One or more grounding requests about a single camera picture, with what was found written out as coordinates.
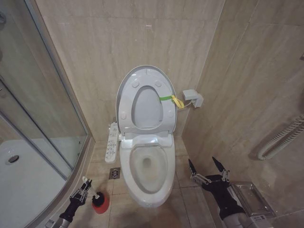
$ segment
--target toilet lid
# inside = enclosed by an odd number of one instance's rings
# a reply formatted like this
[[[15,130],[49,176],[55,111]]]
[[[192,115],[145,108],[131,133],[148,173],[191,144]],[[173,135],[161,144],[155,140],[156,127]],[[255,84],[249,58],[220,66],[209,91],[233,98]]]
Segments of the toilet lid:
[[[175,95],[168,77],[154,66],[138,66],[123,79],[116,98],[116,116],[122,135],[126,133],[172,133],[177,108],[171,100],[160,97]]]

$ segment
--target toilet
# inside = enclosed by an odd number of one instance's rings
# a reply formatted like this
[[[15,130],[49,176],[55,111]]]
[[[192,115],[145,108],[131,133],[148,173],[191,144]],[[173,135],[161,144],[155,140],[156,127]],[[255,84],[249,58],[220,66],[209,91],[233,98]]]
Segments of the toilet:
[[[173,132],[177,108],[168,77],[157,67],[138,66],[123,79],[116,97],[120,162],[131,197],[158,207],[170,195],[175,174]]]

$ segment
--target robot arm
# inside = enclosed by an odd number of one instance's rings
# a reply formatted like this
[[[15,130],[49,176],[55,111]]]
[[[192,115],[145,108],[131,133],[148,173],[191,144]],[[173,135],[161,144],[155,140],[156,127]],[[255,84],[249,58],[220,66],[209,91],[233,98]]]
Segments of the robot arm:
[[[75,215],[76,210],[79,206],[82,206],[86,203],[86,198],[88,195],[88,190],[91,187],[92,180],[86,180],[85,183],[82,184],[81,188],[77,189],[70,196],[70,204],[68,205],[65,212],[63,212],[60,216],[53,228],[67,228],[70,223],[73,221],[73,217]]]
[[[238,205],[237,201],[228,191],[230,182],[229,171],[212,157],[220,175],[203,176],[196,172],[194,165],[189,159],[190,178],[200,185],[204,190],[212,193],[219,207],[219,216],[224,221],[227,228],[272,228],[265,216],[247,217],[244,209]]]

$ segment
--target shower hose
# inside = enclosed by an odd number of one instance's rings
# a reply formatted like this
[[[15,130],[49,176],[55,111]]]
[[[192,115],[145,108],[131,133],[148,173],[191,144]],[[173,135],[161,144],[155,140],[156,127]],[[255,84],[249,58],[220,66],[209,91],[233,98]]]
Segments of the shower hose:
[[[289,126],[287,126],[284,130],[282,130],[275,137],[269,140],[257,153],[257,158],[259,160],[271,159],[278,152],[280,152],[280,150],[282,150],[289,143],[291,143],[303,131],[304,114],[297,117]]]

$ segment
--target shower drain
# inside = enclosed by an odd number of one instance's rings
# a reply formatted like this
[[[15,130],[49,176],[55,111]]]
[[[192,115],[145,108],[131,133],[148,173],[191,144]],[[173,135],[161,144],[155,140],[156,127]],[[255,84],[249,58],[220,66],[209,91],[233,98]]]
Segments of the shower drain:
[[[111,168],[109,173],[109,180],[119,179],[119,177],[120,177],[120,167]]]
[[[19,155],[11,156],[9,159],[9,163],[14,163],[19,159]]]

